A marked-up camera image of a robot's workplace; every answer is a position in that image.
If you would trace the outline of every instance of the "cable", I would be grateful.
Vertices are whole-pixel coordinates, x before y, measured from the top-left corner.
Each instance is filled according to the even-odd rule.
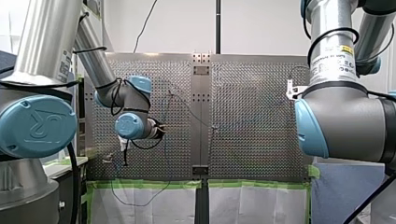
[[[142,31],[141,31],[140,34],[137,36],[136,44],[135,44],[135,46],[134,46],[134,53],[136,53],[137,46],[139,45],[140,36],[143,34],[143,32],[145,32],[146,25],[148,24],[148,21],[149,21],[149,17],[151,16],[152,10],[154,9],[155,5],[157,4],[157,1],[158,1],[158,0],[155,0],[154,3],[152,4],[151,10],[149,11],[148,16],[146,17],[145,23],[143,24]]]
[[[69,143],[69,145],[67,145],[67,151],[69,152],[70,163],[72,165],[72,176],[73,176],[73,204],[72,204],[72,215],[71,215],[70,223],[74,224],[77,222],[77,217],[78,217],[79,171],[77,165],[77,158],[72,143]]]
[[[305,4],[304,4],[304,11],[303,11],[303,27],[304,27],[305,35],[306,35],[309,39],[311,39],[311,35],[309,34],[308,28],[306,27],[306,8],[308,7],[307,2],[308,2],[308,1],[305,1]]]
[[[134,142],[134,140],[131,140],[131,142],[132,142],[132,144],[133,144],[135,147],[137,147],[137,148],[139,148],[139,149],[149,150],[149,149],[152,149],[152,148],[155,148],[156,146],[158,146],[158,145],[161,143],[162,140],[163,140],[163,139],[160,138],[160,140],[159,140],[156,144],[154,144],[153,146],[151,146],[151,147],[141,147],[141,146],[137,145],[137,144]]]
[[[113,88],[113,90],[112,90],[112,92],[111,92],[110,113],[111,113],[112,116],[118,115],[118,114],[122,111],[122,109],[123,109],[123,107],[121,106],[120,109],[119,109],[117,112],[114,112],[114,107],[118,107],[118,105],[117,105],[117,98],[118,98],[119,95],[120,95],[120,88],[121,88],[121,85],[122,85],[122,78],[117,77],[117,78],[116,78],[116,81],[119,82],[119,85],[117,86],[117,88]]]
[[[355,35],[355,41],[353,42],[353,44],[356,44],[359,41],[359,32],[350,28],[350,27],[339,27],[339,28],[335,28],[335,29],[331,29],[329,31],[326,31],[325,33],[321,34],[320,36],[318,36],[317,39],[315,39],[315,41],[311,44],[311,48],[309,48],[308,51],[308,56],[307,56],[307,60],[308,60],[308,65],[311,66],[311,56],[312,53],[314,52],[314,48],[317,46],[317,44],[326,37],[326,35],[332,33],[332,32],[338,32],[338,31],[349,31],[351,33],[353,33]]]
[[[84,12],[84,14],[82,14],[82,15],[79,17],[78,24],[80,24],[85,18],[87,18],[87,17],[89,17],[89,16],[90,16],[90,13],[89,13],[89,12]]]
[[[394,180],[396,179],[396,173],[393,173],[387,181],[382,183],[378,189],[376,189],[344,222],[344,224],[350,223],[363,209],[372,202],[382,191],[384,191]]]
[[[201,119],[199,119],[199,118],[191,111],[191,108],[186,104],[186,102],[184,102],[184,100],[183,100],[179,95],[174,94],[174,93],[171,93],[171,94],[174,95],[174,96],[176,96],[176,97],[181,101],[181,103],[182,103],[184,106],[187,107],[187,109],[189,110],[190,114],[191,114],[195,119],[197,119],[197,120],[200,121],[202,124],[204,124],[204,126],[206,126],[206,127],[208,127],[208,128],[211,127],[211,126],[209,126],[208,124],[206,124],[205,122],[203,122]]]
[[[73,53],[75,54],[80,54],[80,53],[85,53],[85,52],[91,52],[91,51],[95,51],[95,50],[107,50],[106,47],[98,47],[98,48],[93,48],[93,49],[81,49],[81,50],[73,50]]]
[[[61,87],[70,88],[76,86],[79,83],[80,83],[79,81],[75,80],[64,84],[50,84],[50,85],[39,86],[39,85],[31,85],[31,84],[26,85],[26,84],[14,83],[14,82],[0,81],[0,84],[5,87],[19,88],[19,89],[37,89],[37,88],[51,89],[51,88],[61,88]]]
[[[167,107],[167,109],[166,109],[166,112],[163,113],[163,121],[164,121],[164,122],[166,122],[166,117],[167,117],[167,113],[168,113],[168,110],[169,110],[169,106],[170,106],[170,102],[168,103],[168,107]],[[166,165],[167,165],[167,167],[168,167],[168,169],[167,169],[167,170],[168,170],[168,175],[169,175],[169,180],[168,180],[167,184],[166,184],[165,187],[163,187],[160,191],[158,191],[156,194],[154,194],[154,196],[152,196],[151,199],[148,200],[147,203],[144,203],[144,204],[135,204],[135,203],[126,203],[126,202],[124,202],[124,201],[116,194],[116,192],[114,191],[113,181],[110,181],[111,191],[112,191],[114,197],[115,197],[120,203],[122,203],[122,204],[124,204],[124,205],[128,205],[128,206],[145,207],[145,206],[149,205],[160,193],[162,193],[164,190],[166,190],[166,189],[169,187],[169,185],[171,184],[173,175],[172,175],[172,171],[171,171],[170,161],[169,161],[169,158],[168,158],[168,155],[167,155],[167,141],[166,141],[166,136],[164,136],[163,138],[164,138],[164,141],[163,141],[163,156],[165,157]],[[115,166],[114,168],[116,169],[117,175],[118,175],[119,169],[117,168],[117,166],[116,166],[115,163],[113,163],[113,164],[114,164],[114,166]]]
[[[394,25],[392,24],[392,25],[391,25],[391,35],[390,35],[390,39],[389,39],[388,44],[387,44],[381,51],[379,51],[376,55],[374,55],[374,56],[372,56],[372,57],[370,57],[370,58],[368,58],[368,59],[357,60],[357,61],[356,61],[356,64],[367,63],[367,62],[369,62],[369,61],[375,59],[375,58],[378,57],[379,55],[381,55],[385,50],[387,50],[387,49],[389,48],[390,44],[391,44],[392,41],[393,41],[394,36],[395,36],[395,27],[394,27]]]
[[[389,95],[389,94],[385,94],[385,93],[381,93],[381,92],[376,92],[376,91],[367,91],[367,94],[370,95],[375,95],[375,96],[379,96],[379,97],[384,97],[387,100],[393,101],[394,103],[396,103],[396,98]]]
[[[140,93],[140,95],[142,95],[146,102],[148,103],[148,107],[151,107],[151,102],[149,101],[149,98],[145,95],[145,93],[143,93],[141,90],[139,90],[132,82],[130,82],[128,79],[124,79],[123,80],[125,84],[129,84],[130,86],[132,86],[137,92]]]
[[[128,153],[127,153],[128,145],[129,145],[129,139],[126,140],[126,147],[125,147],[125,149],[123,151],[123,154],[124,154],[124,164],[123,164],[123,166],[128,166]]]
[[[9,71],[12,71],[12,70],[14,70],[14,66],[3,68],[3,69],[0,69],[0,74],[6,73],[6,72],[9,72]]]

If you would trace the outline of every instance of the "black cable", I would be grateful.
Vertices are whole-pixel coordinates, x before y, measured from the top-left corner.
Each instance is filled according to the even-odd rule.
[[[158,140],[158,142],[157,142],[156,144],[154,144],[153,146],[151,146],[151,147],[141,147],[141,146],[139,146],[138,144],[136,144],[136,143],[134,142],[134,140],[131,140],[131,142],[132,142],[132,144],[133,144],[135,147],[137,147],[137,148],[139,148],[139,149],[149,150],[149,149],[152,149],[152,148],[155,148],[156,146],[158,146],[158,145],[161,143],[162,140],[163,140],[163,139],[160,138],[160,140]]]
[[[135,46],[134,46],[134,53],[136,53],[137,46],[139,45],[140,36],[143,34],[143,32],[145,32],[146,25],[148,24],[148,21],[149,21],[149,17],[151,16],[152,10],[154,9],[155,5],[157,4],[157,1],[158,1],[158,0],[155,0],[154,3],[152,4],[151,10],[149,11],[148,16],[146,17],[145,23],[143,24],[142,31],[141,31],[140,34],[137,36],[136,44],[135,44]]]
[[[367,94],[375,95],[375,96],[379,96],[379,97],[384,97],[387,100],[390,100],[390,101],[393,101],[394,103],[396,103],[396,98],[394,96],[389,95],[389,94],[376,92],[376,91],[367,91]]]
[[[96,51],[96,50],[107,50],[106,47],[98,47],[98,48],[93,48],[93,49],[81,49],[81,50],[73,50],[73,53],[75,54],[80,54],[80,53],[86,53],[86,52],[91,52],[91,51]]]
[[[113,88],[113,91],[111,92],[110,113],[111,113],[112,116],[118,115],[123,109],[123,107],[120,107],[120,109],[117,112],[114,112],[114,107],[118,107],[117,98],[120,95],[120,88],[121,88],[121,85],[122,85],[122,78],[117,77],[116,80],[119,82],[119,85],[117,86],[117,88]]]
[[[308,51],[308,55],[307,55],[307,60],[308,60],[308,65],[311,66],[311,56],[312,53],[314,52],[314,48],[317,46],[317,44],[326,37],[326,35],[333,33],[333,32],[339,32],[339,31],[348,31],[351,32],[355,35],[355,41],[353,42],[353,44],[356,44],[359,41],[359,32],[350,28],[350,27],[339,27],[339,28],[335,28],[335,29],[331,29],[326,31],[325,33],[321,34],[320,36],[318,36],[318,38],[315,39],[315,41],[311,44],[311,48],[309,48]]]
[[[123,80],[125,84],[129,84],[130,86],[132,86],[132,88],[134,88],[137,92],[140,93],[140,95],[143,96],[143,98],[145,98],[146,102],[148,103],[148,107],[151,107],[151,102],[149,101],[149,98],[145,95],[145,93],[143,93],[141,90],[139,90],[132,82],[130,82],[128,79],[124,79]]]
[[[308,1],[305,1],[304,10],[303,10],[303,26],[304,26],[305,35],[306,35],[309,39],[311,39],[311,35],[309,34],[308,28],[306,27],[306,8],[308,7],[307,2],[308,2]]]
[[[50,85],[37,86],[37,85],[31,85],[31,84],[26,85],[26,84],[15,83],[15,82],[0,81],[0,85],[3,85],[8,88],[18,88],[18,89],[38,89],[38,88],[52,89],[52,88],[61,88],[61,87],[70,88],[70,87],[76,86],[79,83],[80,83],[79,81],[75,80],[75,81],[67,82],[64,84],[50,84]]]
[[[72,165],[72,176],[73,176],[73,203],[72,203],[72,215],[71,215],[70,223],[75,224],[77,223],[78,204],[79,204],[79,171],[77,165],[77,158],[72,143],[69,143],[69,145],[67,145],[67,151],[69,152],[69,156],[70,156],[70,163]]]
[[[168,104],[168,107],[167,107],[167,109],[166,109],[166,113],[163,115],[163,121],[164,121],[164,122],[166,122],[167,111],[169,110],[169,106],[170,106],[170,103]],[[165,139],[164,139],[164,143],[163,143],[163,156],[164,156],[165,161],[166,161],[167,170],[168,170],[168,175],[169,175],[168,183],[167,183],[167,184],[165,185],[165,187],[163,187],[160,191],[158,191],[156,194],[154,194],[154,196],[152,196],[151,199],[148,200],[147,203],[144,203],[144,204],[135,204],[135,203],[126,203],[126,202],[124,202],[119,196],[117,196],[117,194],[116,194],[116,192],[114,191],[114,188],[113,188],[113,181],[110,181],[111,191],[112,191],[114,197],[115,197],[120,203],[122,203],[122,204],[124,204],[124,205],[135,206],[135,207],[145,207],[145,206],[149,205],[160,193],[162,193],[164,190],[166,190],[166,189],[169,187],[169,185],[171,184],[173,175],[172,175],[171,165],[170,165],[170,161],[169,161],[168,154],[167,154],[166,136],[164,136],[163,138],[165,138]],[[117,174],[118,174],[117,166],[116,166],[116,164],[115,164],[114,162],[113,162],[113,164],[114,164],[115,169],[116,169]]]
[[[349,224],[364,208],[369,205],[382,191],[384,191],[394,180],[396,179],[396,173],[393,173],[387,181],[382,183],[378,189],[376,189],[344,222],[344,224]]]
[[[356,61],[356,65],[369,62],[369,61],[375,59],[376,57],[378,57],[379,55],[381,55],[385,50],[387,50],[387,49],[389,48],[390,44],[391,44],[392,41],[393,41],[394,36],[395,36],[395,27],[394,27],[394,25],[392,24],[392,25],[391,25],[391,35],[390,35],[390,39],[389,39],[388,44],[387,44],[381,51],[379,51],[376,55],[374,55],[374,56],[372,56],[372,57],[370,57],[370,58],[368,58],[368,59],[357,60],[357,61]]]
[[[87,18],[87,17],[89,17],[89,16],[90,16],[90,13],[89,13],[89,12],[84,12],[84,14],[82,14],[82,15],[79,17],[78,24],[80,24],[85,18]]]
[[[2,69],[0,69],[0,74],[6,73],[6,72],[9,72],[9,71],[12,71],[12,70],[14,70],[14,66],[10,66],[10,67],[7,67],[7,68],[2,68]]]
[[[221,0],[216,0],[216,54],[221,54]]]
[[[128,145],[129,145],[129,139],[126,140],[126,147],[123,151],[124,154],[124,165],[123,166],[128,166]]]

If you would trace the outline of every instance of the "perforated metal panel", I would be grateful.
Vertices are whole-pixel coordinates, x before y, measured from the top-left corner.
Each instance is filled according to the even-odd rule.
[[[168,125],[167,134],[154,149],[131,150],[130,165],[120,167],[116,118],[108,108],[89,102],[86,145],[96,151],[89,179],[114,178],[116,173],[123,178],[191,179],[193,165],[208,165],[209,178],[297,182],[307,178],[310,160],[298,148],[293,102],[286,98],[290,70],[304,64],[304,57],[206,55],[205,65],[191,55],[109,54],[107,58],[117,77],[138,74],[152,79],[150,115]],[[210,73],[194,74],[194,66]],[[296,69],[291,76],[295,85],[307,84],[304,70]],[[169,91],[184,103],[176,96],[171,99]],[[156,141],[138,144],[148,147]],[[110,153],[116,168],[103,162]]]
[[[307,159],[298,148],[294,104],[286,82],[298,57],[212,58],[211,178],[302,181]],[[296,69],[294,85],[306,85]]]
[[[116,118],[110,115],[108,108],[92,102],[92,129],[96,158],[91,161],[88,178],[114,178],[118,170],[117,176],[121,178],[165,180],[172,176],[173,179],[191,179],[189,109],[181,103],[180,99],[176,97],[171,99],[169,94],[170,92],[177,94],[185,101],[185,104],[190,105],[190,55],[185,55],[184,58],[180,56],[178,58],[171,56],[151,58],[147,55],[109,54],[107,58],[117,77],[140,75],[151,78],[153,93],[149,116],[170,125],[166,127],[166,138],[157,147],[149,150],[134,147],[128,152],[129,166],[122,167],[123,154],[120,152],[119,138],[114,131]],[[135,142],[141,147],[149,147],[157,141],[138,140]],[[103,162],[103,159],[110,153],[114,154],[114,163],[117,164],[117,168]]]

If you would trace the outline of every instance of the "green tape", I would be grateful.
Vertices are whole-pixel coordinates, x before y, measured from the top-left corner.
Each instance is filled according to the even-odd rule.
[[[94,181],[90,182],[96,189],[198,189],[201,187],[200,181],[150,181],[150,180],[130,180],[130,179],[115,179],[110,182]]]
[[[209,180],[210,188],[257,187],[265,189],[307,189],[308,183],[286,183],[262,180]]]
[[[95,186],[91,182],[87,182],[87,193],[85,198],[87,200],[87,223],[91,224],[91,214],[92,214],[92,198],[94,194]]]
[[[309,174],[309,176],[314,177],[315,179],[320,178],[320,170],[318,167],[316,167],[314,165],[308,166],[308,174]]]

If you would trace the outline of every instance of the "robotic arm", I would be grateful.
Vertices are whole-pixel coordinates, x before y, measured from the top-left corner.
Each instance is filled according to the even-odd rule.
[[[99,47],[89,20],[79,23],[76,50]],[[135,140],[161,138],[164,135],[157,120],[148,117],[151,81],[146,77],[130,76],[118,80],[110,68],[106,56],[96,50],[79,54],[84,67],[96,88],[95,101],[105,107],[121,107],[123,114],[117,119],[115,129],[119,136]]]
[[[359,5],[365,15],[355,55],[351,14]],[[378,71],[377,53],[394,11],[396,3],[385,0],[307,2],[305,13],[313,40],[311,80],[303,99],[296,102],[300,148],[306,154],[389,165],[396,161],[395,104],[369,98],[357,82],[357,71]]]
[[[76,84],[67,82],[73,47],[97,89],[96,102],[123,108],[115,124],[119,136],[163,136],[160,123],[148,117],[151,81],[114,76],[105,54],[92,50],[99,41],[90,22],[80,18],[81,8],[82,0],[31,0],[14,72],[0,80],[2,223],[58,223],[58,183],[47,179],[38,158],[66,146],[74,177],[72,222],[77,219],[78,168],[70,142],[78,123],[67,89]]]

